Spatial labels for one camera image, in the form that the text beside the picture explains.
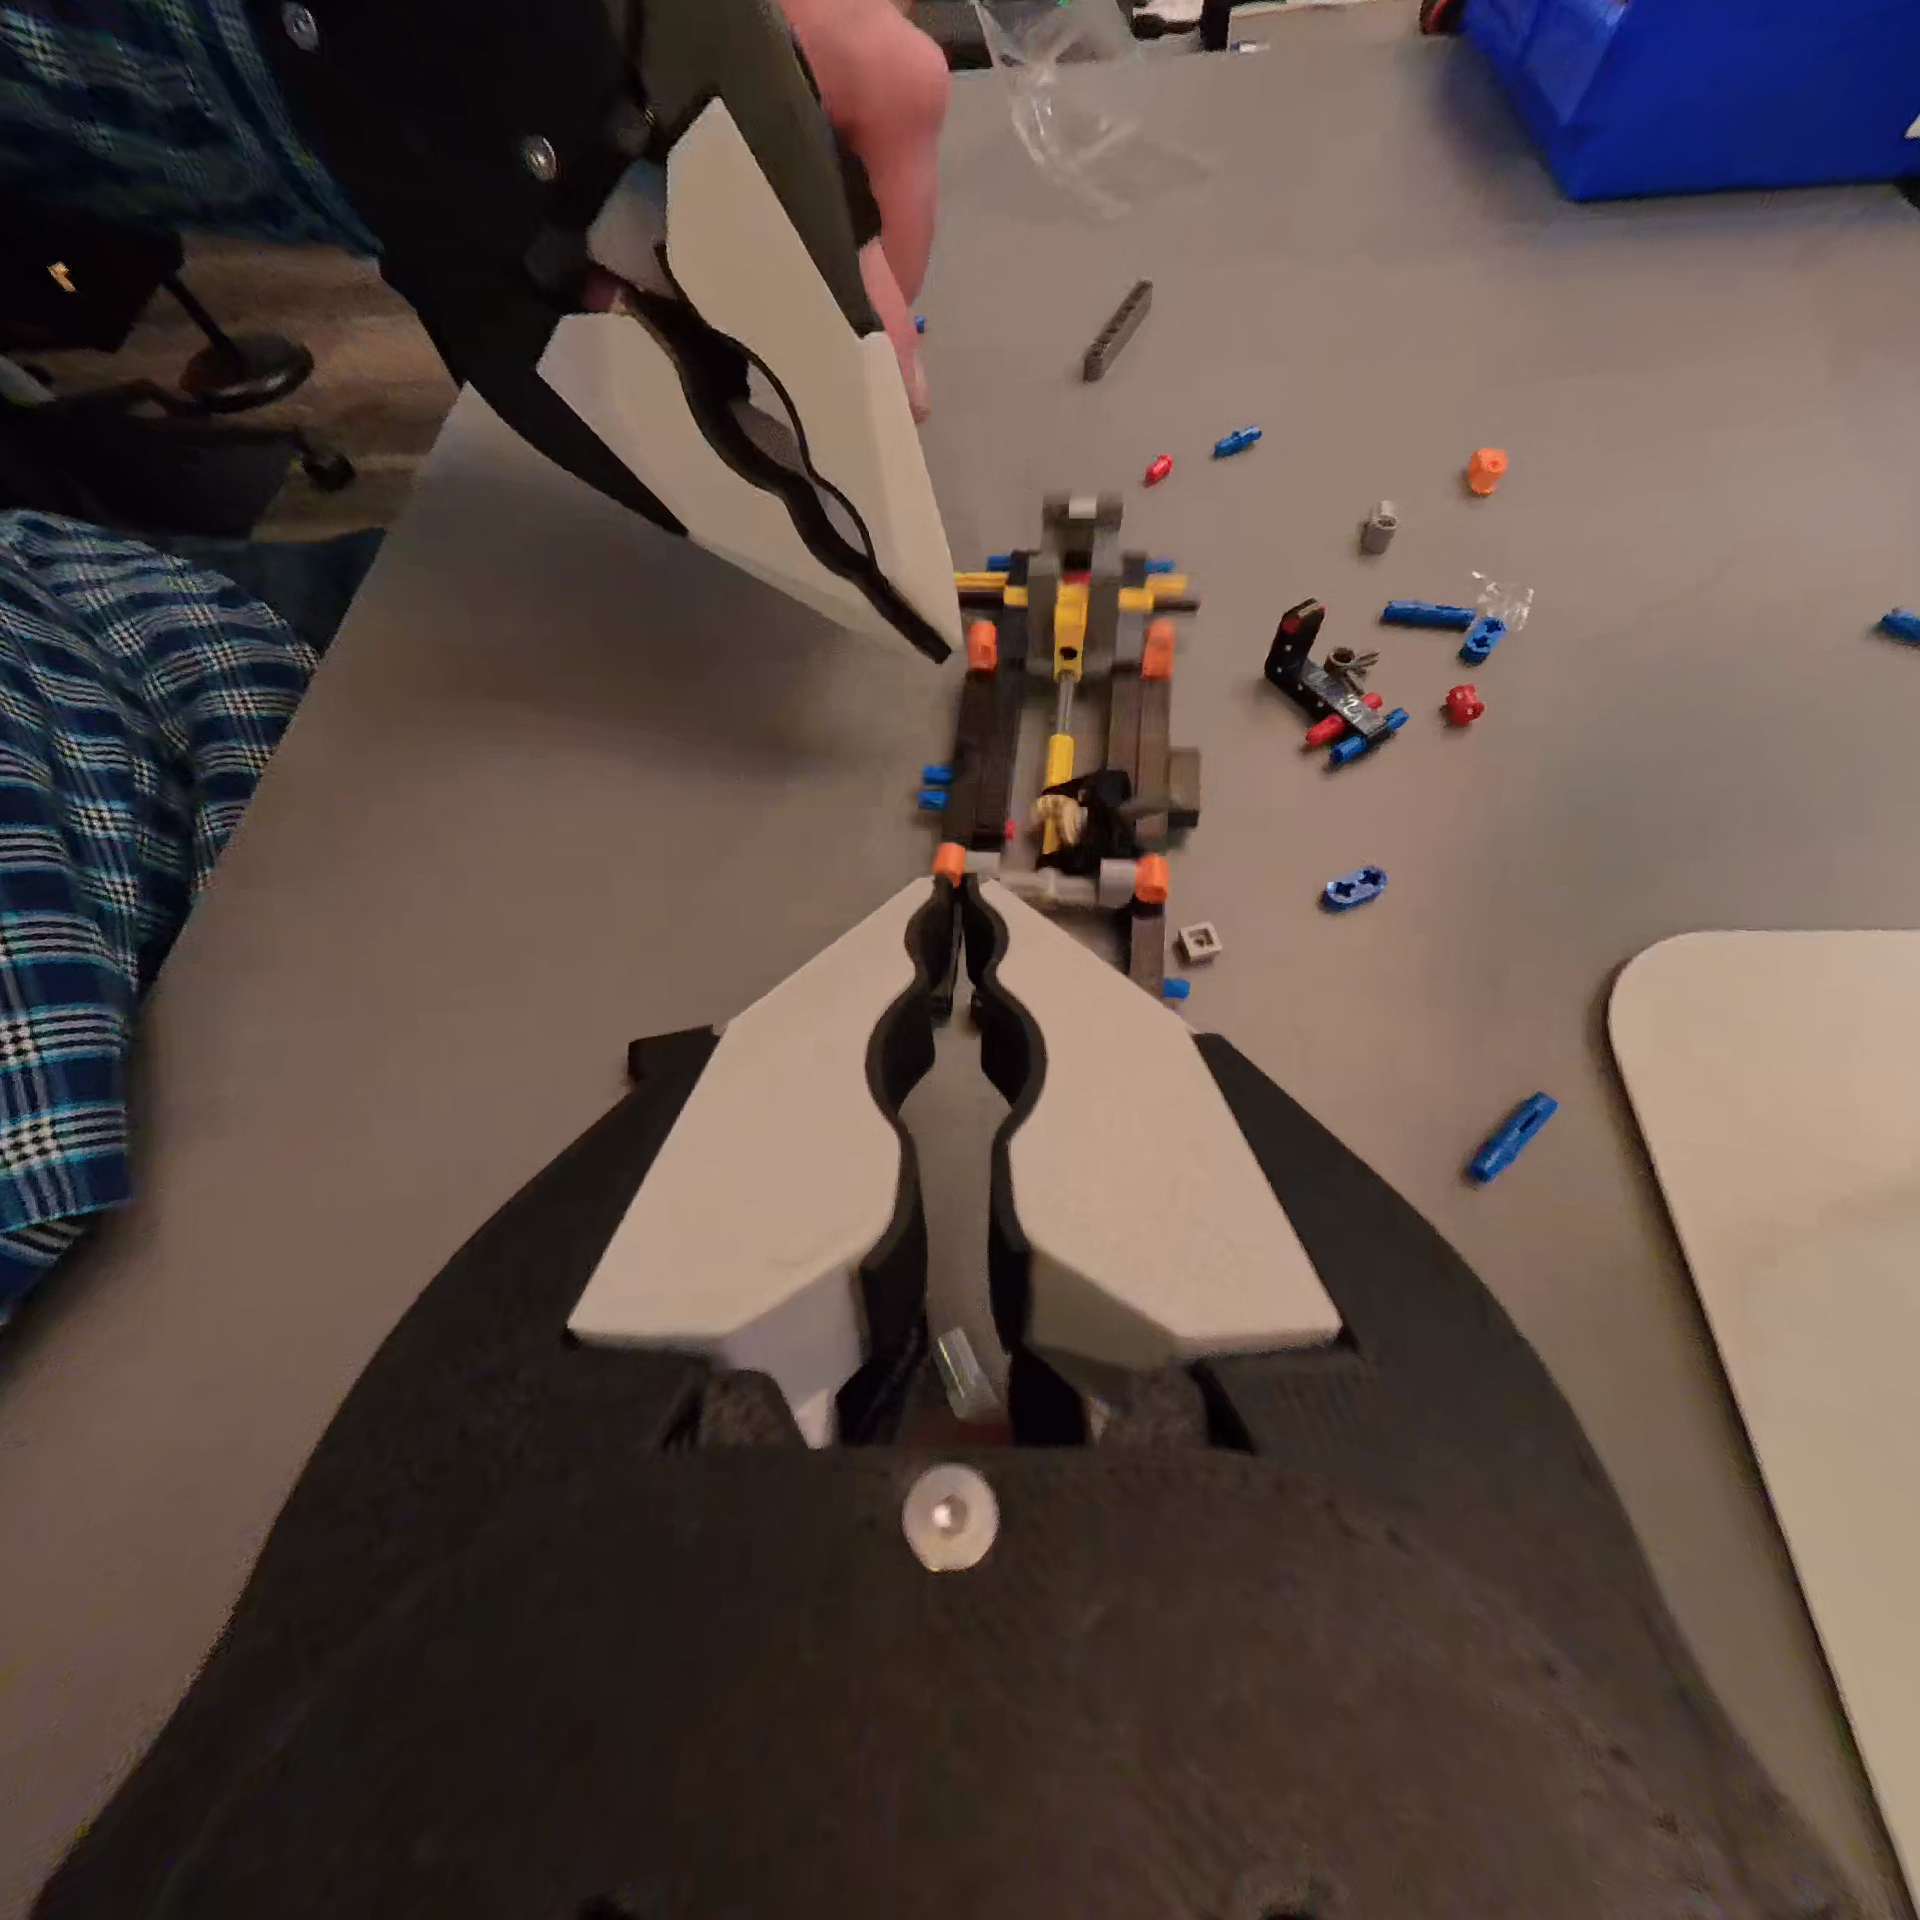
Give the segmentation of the black angled lego subassembly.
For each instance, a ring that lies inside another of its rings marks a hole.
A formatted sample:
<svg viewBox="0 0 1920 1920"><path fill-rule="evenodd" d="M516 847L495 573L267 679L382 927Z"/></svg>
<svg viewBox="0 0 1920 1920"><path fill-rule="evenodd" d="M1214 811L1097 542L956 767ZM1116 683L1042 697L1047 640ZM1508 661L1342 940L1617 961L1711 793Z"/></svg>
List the black angled lego subassembly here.
<svg viewBox="0 0 1920 1920"><path fill-rule="evenodd" d="M1409 725L1403 705L1387 705L1371 686L1378 649L1338 645L1318 653L1329 608L1311 596L1281 614L1265 655L1265 681L1311 721L1304 745L1324 751L1329 767L1366 761Z"/></svg>

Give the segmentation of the lego vehicle chassis assembly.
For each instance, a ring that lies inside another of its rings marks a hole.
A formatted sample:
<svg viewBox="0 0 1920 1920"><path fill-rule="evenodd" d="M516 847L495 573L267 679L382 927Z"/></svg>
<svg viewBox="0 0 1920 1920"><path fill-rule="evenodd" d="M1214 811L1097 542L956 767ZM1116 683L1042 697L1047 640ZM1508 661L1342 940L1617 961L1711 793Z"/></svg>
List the lego vehicle chassis assembly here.
<svg viewBox="0 0 1920 1920"><path fill-rule="evenodd" d="M919 779L936 875L1111 924L1123 971L1183 1005L1169 857L1202 814L1202 758L1171 735L1187 576L1124 545L1118 496L1057 494L1033 545L954 583L967 664L950 758Z"/></svg>

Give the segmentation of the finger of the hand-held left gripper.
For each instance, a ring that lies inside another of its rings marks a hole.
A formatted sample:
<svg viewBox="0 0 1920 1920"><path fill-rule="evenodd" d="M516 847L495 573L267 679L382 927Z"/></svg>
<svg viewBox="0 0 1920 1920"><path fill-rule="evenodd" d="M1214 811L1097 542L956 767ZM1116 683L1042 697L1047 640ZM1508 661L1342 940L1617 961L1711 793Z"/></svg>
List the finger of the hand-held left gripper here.
<svg viewBox="0 0 1920 1920"><path fill-rule="evenodd" d="M847 166L775 4L631 4L670 300L643 329L691 448L643 464L688 540L857 633L945 663L945 519L860 268Z"/></svg>
<svg viewBox="0 0 1920 1920"><path fill-rule="evenodd" d="M886 608L851 558L828 556L828 535L804 532L775 487L710 439L643 317L566 317L540 374L702 550L851 633L896 635L934 663L954 653L919 613Z"/></svg>

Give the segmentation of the black office chair base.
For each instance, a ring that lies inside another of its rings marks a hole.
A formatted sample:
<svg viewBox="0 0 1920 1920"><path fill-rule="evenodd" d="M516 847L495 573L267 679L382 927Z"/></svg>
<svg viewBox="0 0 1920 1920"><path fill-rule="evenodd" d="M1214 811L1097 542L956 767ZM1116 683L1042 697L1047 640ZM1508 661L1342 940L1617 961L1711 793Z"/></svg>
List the black office chair base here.
<svg viewBox="0 0 1920 1920"><path fill-rule="evenodd" d="M124 532L249 540L290 472L337 496L355 464L303 425L238 422L292 397L315 358L281 333L231 333L184 278L172 231L6 198L3 505ZM121 352L155 294L203 345L177 383L132 376L64 388L48 352Z"/></svg>

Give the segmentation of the grey long lego beam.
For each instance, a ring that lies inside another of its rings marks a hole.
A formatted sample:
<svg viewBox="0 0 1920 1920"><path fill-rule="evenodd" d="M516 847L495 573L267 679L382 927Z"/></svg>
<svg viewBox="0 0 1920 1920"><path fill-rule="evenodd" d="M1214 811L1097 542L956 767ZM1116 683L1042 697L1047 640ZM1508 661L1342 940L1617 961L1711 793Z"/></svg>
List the grey long lego beam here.
<svg viewBox="0 0 1920 1920"><path fill-rule="evenodd" d="M1092 343L1083 350L1079 367L1083 383L1097 383L1113 369L1118 356L1128 350L1135 335L1139 335L1139 329L1153 308L1154 293L1156 287L1153 278L1139 278L1118 301Z"/></svg>

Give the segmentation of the blue plaid shirt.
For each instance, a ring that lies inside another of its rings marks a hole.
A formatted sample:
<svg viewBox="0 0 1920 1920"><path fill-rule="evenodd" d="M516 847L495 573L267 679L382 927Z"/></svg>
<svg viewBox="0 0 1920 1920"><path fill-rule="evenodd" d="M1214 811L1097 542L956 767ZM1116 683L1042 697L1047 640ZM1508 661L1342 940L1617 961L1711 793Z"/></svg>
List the blue plaid shirt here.
<svg viewBox="0 0 1920 1920"><path fill-rule="evenodd" d="M6 4L6 188L372 256L251 4ZM3 1315L132 1193L139 1005L385 535L234 542L56 511L6 425Z"/></svg>

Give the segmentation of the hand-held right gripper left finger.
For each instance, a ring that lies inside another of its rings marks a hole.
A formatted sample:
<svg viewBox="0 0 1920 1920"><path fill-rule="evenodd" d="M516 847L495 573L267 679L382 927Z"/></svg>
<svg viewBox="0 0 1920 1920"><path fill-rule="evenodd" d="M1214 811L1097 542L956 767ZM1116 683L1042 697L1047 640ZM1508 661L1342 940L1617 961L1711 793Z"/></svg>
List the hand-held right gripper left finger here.
<svg viewBox="0 0 1920 1920"><path fill-rule="evenodd" d="M777 1388L810 1445L921 1327L927 1231L905 1095L934 1062L929 949L947 887L914 880L734 1015L667 1124L567 1333Z"/></svg>

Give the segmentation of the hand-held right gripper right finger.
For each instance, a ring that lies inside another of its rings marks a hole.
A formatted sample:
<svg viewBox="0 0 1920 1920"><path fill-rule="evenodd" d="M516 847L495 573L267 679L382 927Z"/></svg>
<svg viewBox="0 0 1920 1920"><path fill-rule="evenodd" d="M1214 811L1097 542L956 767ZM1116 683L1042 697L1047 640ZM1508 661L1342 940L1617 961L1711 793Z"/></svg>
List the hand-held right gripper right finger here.
<svg viewBox="0 0 1920 1920"><path fill-rule="evenodd" d="M999 880L961 897L1008 1359L1110 1399L1196 1359L1318 1352L1345 1320L1188 1023Z"/></svg>

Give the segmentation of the person's left hand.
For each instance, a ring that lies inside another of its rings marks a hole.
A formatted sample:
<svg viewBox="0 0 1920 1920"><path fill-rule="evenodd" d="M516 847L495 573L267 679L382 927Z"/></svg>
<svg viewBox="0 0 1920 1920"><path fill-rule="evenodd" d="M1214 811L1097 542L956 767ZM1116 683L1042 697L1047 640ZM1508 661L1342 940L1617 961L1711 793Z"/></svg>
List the person's left hand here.
<svg viewBox="0 0 1920 1920"><path fill-rule="evenodd" d="M860 164L857 264L896 352L910 413L929 417L918 308L939 206L950 108L942 47L891 1L783 1L832 131Z"/></svg>

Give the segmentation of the blue storage bin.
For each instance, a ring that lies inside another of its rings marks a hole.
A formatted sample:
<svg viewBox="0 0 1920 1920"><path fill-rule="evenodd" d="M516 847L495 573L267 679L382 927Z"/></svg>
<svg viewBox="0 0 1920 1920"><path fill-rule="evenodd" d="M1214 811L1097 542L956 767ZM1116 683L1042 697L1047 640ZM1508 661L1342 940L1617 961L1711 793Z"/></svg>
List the blue storage bin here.
<svg viewBox="0 0 1920 1920"><path fill-rule="evenodd" d="M1915 1L1470 1L1576 204L1915 175Z"/></svg>

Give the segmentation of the clear plastic bag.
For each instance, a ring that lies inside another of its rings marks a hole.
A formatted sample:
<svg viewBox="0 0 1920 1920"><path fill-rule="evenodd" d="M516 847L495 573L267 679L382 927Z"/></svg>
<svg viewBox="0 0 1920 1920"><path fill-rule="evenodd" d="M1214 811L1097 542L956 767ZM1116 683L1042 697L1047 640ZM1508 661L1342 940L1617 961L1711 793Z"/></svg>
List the clear plastic bag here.
<svg viewBox="0 0 1920 1920"><path fill-rule="evenodd" d="M1210 158L1163 116L1154 63L1116 1L975 1L1027 156L1105 222L1202 182Z"/></svg>

